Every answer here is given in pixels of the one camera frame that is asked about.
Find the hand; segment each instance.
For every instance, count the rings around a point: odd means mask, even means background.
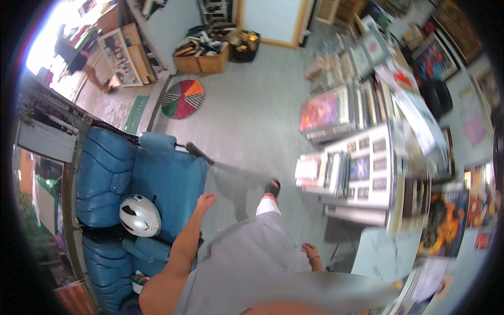
[[[204,193],[198,198],[198,202],[196,203],[196,210],[203,211],[203,213],[205,213],[208,211],[208,209],[212,207],[212,205],[216,201],[217,201],[216,194]]]
[[[85,51],[85,50],[81,50],[81,52],[80,52],[80,53],[81,53],[81,55],[82,55],[82,56],[84,56],[84,57],[86,57],[86,58],[89,58],[89,53],[88,53],[87,51]]]
[[[319,257],[319,248],[312,243],[304,243],[302,245],[302,252],[306,254],[306,257],[308,257],[308,260],[310,260],[310,264],[312,260],[315,259],[320,259]]]

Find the green mat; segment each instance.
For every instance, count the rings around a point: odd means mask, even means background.
[[[126,123],[124,124],[124,128],[122,128],[122,131],[131,135],[137,134],[138,125],[140,124],[140,120],[142,119],[142,115],[144,114],[145,105],[147,105],[148,99],[149,95],[137,96],[137,98],[133,102],[130,114],[126,119]]]

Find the person in black shirt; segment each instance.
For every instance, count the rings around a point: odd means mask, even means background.
[[[62,24],[58,30],[56,45],[54,45],[55,54],[60,55],[63,60],[65,60],[70,74],[74,74],[76,71],[83,71],[87,75],[89,81],[102,93],[111,92],[112,87],[109,86],[110,80],[107,80],[105,83],[100,82],[96,76],[95,69],[86,63],[89,54],[85,51],[79,52],[73,48],[72,43],[68,39],[63,38],[64,29],[65,24]]]

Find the welcome mat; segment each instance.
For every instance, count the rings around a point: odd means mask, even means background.
[[[142,119],[142,115],[144,114],[145,106],[147,105],[147,100],[150,95],[139,95],[133,102],[133,106],[131,107],[130,114],[126,119],[126,123],[124,124],[124,128],[122,131],[125,133],[136,135],[138,131],[138,125],[140,124],[140,120]]]
[[[182,119],[194,113],[205,97],[203,86],[196,80],[175,83],[163,96],[161,110],[173,119]]]

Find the blue leather sofa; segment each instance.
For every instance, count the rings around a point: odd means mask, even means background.
[[[118,313],[132,293],[131,275],[154,276],[166,265],[173,243],[204,192],[207,160],[175,150],[176,138],[142,133],[139,146],[109,130],[90,127],[83,144],[76,185],[77,217],[86,226],[120,224],[125,197],[140,194],[161,216],[159,240],[122,237],[107,241],[83,238],[84,258],[101,306]]]

